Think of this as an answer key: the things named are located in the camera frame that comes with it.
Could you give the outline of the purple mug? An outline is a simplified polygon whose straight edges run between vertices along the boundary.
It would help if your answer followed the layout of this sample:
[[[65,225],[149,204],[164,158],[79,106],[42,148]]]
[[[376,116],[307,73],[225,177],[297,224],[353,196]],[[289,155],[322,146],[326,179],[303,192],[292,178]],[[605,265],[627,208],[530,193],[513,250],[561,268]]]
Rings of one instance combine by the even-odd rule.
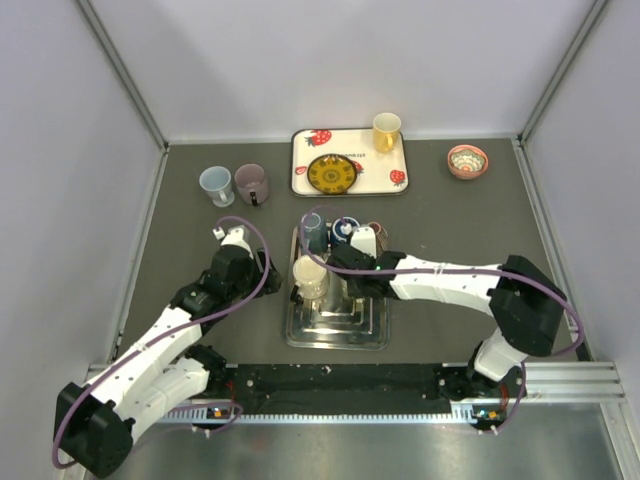
[[[258,164],[240,166],[234,181],[241,198],[252,206],[266,202],[269,196],[269,182],[265,170]]]

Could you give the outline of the light blue white mug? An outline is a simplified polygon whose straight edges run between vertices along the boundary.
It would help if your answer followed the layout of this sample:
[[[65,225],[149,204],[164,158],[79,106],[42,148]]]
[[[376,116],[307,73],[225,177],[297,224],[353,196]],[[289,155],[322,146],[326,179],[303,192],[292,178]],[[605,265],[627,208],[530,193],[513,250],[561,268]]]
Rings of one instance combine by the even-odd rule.
[[[204,170],[199,185],[216,207],[228,207],[235,200],[231,172],[225,167],[212,166]]]

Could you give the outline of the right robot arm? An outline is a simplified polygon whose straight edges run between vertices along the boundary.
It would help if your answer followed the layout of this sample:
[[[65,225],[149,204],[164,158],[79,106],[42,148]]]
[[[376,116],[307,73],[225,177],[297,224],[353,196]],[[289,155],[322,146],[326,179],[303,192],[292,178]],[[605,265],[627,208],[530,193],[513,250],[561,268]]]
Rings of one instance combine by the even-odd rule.
[[[496,330],[474,350],[455,399],[490,395],[526,358],[551,355],[567,300],[520,255],[510,255],[502,264],[472,267],[395,251],[375,258],[343,243],[330,253],[327,264],[354,296],[435,301],[495,320]]]

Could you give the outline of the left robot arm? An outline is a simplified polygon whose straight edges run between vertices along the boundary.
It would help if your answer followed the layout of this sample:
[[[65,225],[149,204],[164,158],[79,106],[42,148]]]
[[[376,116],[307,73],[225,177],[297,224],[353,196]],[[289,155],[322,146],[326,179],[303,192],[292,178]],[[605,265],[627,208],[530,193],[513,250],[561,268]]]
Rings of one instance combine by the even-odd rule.
[[[159,318],[124,356],[56,399],[52,460],[80,464],[100,479],[114,473],[143,434],[196,395],[216,396],[227,374],[200,345],[219,321],[253,299],[279,291],[268,250],[226,239],[211,265],[179,289]]]

